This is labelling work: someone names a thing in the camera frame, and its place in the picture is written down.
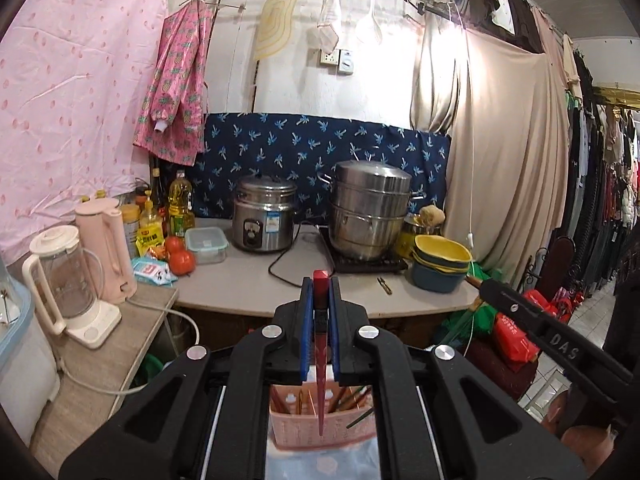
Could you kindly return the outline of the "right hand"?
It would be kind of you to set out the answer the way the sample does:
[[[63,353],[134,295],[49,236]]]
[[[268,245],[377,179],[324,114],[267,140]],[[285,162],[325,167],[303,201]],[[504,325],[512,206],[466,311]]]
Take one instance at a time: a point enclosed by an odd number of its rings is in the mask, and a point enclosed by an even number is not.
[[[565,412],[568,391],[559,393],[548,405],[541,425],[552,434],[559,434],[559,423]],[[614,441],[608,430],[589,426],[568,428],[560,437],[561,442],[580,457],[591,477],[614,450]]]

